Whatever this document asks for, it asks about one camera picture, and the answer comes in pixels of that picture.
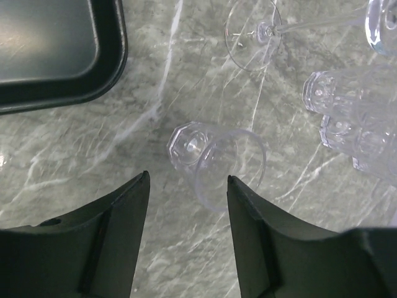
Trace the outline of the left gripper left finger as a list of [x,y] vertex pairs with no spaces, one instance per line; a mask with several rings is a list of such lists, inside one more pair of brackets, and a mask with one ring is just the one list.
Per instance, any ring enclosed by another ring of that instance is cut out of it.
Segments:
[[2,297],[129,297],[150,176],[37,226],[1,230]]

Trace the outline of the tiny clear shot glass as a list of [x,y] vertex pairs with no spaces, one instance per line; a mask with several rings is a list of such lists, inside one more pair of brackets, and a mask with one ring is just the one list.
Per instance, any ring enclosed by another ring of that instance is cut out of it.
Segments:
[[396,120],[396,67],[380,64],[313,72],[303,85],[309,111],[361,124]]

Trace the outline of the tall clear cylinder glass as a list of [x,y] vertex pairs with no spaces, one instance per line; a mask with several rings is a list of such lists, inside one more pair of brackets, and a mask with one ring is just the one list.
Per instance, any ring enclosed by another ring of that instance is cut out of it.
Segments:
[[365,15],[365,35],[379,54],[396,56],[396,0],[370,0]]

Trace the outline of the champagne flute base on table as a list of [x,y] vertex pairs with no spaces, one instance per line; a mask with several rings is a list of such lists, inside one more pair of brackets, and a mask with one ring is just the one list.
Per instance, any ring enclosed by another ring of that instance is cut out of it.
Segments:
[[367,8],[307,20],[282,24],[274,1],[236,1],[225,26],[225,42],[230,58],[245,71],[260,71],[267,67],[279,49],[283,34],[337,25],[361,25]]

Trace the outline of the black plastic tray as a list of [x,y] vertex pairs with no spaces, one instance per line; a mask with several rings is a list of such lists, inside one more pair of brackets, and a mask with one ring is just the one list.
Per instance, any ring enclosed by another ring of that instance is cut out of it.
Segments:
[[121,1],[2,1],[1,114],[97,99],[127,56]]

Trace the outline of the clear faceted small glass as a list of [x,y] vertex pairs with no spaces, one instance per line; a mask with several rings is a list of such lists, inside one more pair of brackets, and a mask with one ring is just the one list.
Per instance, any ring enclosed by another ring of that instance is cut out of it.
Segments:
[[391,117],[365,115],[364,121],[325,115],[319,134],[324,146],[354,157],[381,155],[396,132]]

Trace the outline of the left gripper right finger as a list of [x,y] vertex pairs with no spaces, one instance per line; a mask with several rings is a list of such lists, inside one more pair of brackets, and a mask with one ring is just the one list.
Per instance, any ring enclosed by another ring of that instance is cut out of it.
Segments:
[[305,222],[228,178],[242,297],[395,297],[396,229],[337,233]]

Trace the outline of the clear ribbed tumbler glass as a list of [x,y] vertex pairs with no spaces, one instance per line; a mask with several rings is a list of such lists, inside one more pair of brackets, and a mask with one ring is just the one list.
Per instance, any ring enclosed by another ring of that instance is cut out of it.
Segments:
[[379,155],[355,151],[352,156],[352,164],[359,171],[396,184],[396,149],[385,150]]

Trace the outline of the small clear shot glass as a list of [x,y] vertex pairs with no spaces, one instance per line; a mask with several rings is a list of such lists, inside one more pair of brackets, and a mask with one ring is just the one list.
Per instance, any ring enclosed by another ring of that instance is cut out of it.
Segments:
[[227,211],[228,176],[255,191],[264,179],[266,147],[248,130],[189,122],[174,129],[167,152],[197,199],[214,212]]

